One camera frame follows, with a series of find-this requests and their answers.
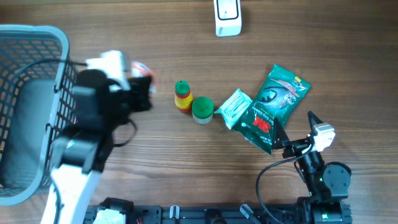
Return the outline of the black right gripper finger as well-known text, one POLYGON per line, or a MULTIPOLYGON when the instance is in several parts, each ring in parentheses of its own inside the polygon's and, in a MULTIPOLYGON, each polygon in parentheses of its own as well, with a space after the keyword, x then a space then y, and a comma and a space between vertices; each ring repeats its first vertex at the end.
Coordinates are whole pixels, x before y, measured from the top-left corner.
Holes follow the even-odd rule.
POLYGON ((323 121, 319 119, 314 112, 308 112, 308 121, 310 123, 310 135, 311 136, 318 136, 320 132, 320 128, 323 126, 323 121))
POLYGON ((287 136, 284 128, 279 122, 278 118, 274 118, 274 133, 272 140, 273 149, 283 149, 290 145, 290 139, 287 136))

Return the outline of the red white tissue packet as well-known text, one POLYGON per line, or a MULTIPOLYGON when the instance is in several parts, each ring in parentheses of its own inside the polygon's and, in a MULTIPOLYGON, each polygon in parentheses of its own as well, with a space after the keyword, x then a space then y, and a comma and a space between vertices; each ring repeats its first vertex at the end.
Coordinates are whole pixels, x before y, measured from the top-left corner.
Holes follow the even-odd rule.
POLYGON ((131 63, 131 76, 134 78, 151 77, 152 81, 150 83, 149 91, 152 94, 157 93, 155 72, 143 63, 138 61, 133 61, 131 63))

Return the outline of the green 3M gloves packet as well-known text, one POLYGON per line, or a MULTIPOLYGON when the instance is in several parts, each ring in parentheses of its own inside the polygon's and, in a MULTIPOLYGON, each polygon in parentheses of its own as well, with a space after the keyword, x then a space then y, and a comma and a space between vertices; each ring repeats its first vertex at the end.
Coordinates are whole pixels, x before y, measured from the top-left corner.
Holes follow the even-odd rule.
POLYGON ((241 133, 251 144, 271 154, 274 120, 285 126, 310 88, 309 82, 275 64, 252 103, 233 126, 233 131, 241 133))

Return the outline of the red yellow sauce bottle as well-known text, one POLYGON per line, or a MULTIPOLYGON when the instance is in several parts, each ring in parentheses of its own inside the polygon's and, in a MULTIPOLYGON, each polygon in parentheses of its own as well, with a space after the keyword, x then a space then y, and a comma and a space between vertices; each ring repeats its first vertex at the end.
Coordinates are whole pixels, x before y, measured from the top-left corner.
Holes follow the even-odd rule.
POLYGON ((175 105, 182 113, 189 113, 192 110, 193 94, 190 85, 185 80, 175 84, 175 105))

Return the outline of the teal wet wipes packet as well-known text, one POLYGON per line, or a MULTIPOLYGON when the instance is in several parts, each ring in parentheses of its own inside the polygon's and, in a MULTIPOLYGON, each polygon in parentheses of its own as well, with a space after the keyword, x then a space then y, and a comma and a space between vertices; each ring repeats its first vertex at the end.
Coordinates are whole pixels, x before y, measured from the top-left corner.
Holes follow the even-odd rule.
POLYGON ((216 111, 215 114, 220 114, 228 129, 238 122, 242 114, 247 110, 252 103, 252 99, 243 93, 238 88, 216 111))

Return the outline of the green lid white jar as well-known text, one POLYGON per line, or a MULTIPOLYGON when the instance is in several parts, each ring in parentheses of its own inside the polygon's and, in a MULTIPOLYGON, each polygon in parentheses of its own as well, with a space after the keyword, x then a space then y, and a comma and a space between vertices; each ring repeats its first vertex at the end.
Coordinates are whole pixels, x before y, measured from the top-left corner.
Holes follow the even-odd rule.
POLYGON ((193 119, 198 124, 207 124, 213 119, 214 104, 213 101, 205 96, 198 97, 192 104, 193 119))

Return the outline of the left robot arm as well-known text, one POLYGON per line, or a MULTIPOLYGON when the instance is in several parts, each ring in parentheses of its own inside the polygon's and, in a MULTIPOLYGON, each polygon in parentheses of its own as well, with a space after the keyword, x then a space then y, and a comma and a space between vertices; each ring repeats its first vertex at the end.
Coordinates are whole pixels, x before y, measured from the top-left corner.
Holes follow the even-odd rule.
POLYGON ((113 131, 134 124, 129 115, 151 108, 151 76, 112 78, 99 69, 78 73, 72 88, 76 121, 51 143, 52 184, 42 223, 83 223, 106 160, 115 147, 113 131))

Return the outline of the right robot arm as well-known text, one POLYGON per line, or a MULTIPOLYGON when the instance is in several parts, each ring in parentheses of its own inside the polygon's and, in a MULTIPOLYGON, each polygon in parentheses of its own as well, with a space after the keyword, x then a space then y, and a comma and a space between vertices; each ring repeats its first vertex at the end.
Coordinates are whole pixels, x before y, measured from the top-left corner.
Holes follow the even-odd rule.
POLYGON ((310 133, 291 141, 281 123, 274 120, 273 149, 283 149, 284 159, 293 158, 294 166, 307 186, 309 196, 297 199, 299 223, 352 223, 348 198, 351 169, 342 162, 326 163, 321 152, 331 146, 335 129, 313 112, 308 112, 310 133))

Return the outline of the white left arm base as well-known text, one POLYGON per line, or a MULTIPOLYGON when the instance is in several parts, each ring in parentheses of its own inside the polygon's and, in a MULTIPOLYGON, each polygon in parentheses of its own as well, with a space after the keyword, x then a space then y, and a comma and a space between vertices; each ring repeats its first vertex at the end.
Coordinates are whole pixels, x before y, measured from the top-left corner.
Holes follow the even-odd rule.
POLYGON ((98 205, 93 224, 128 224, 133 210, 132 201, 107 197, 98 205))

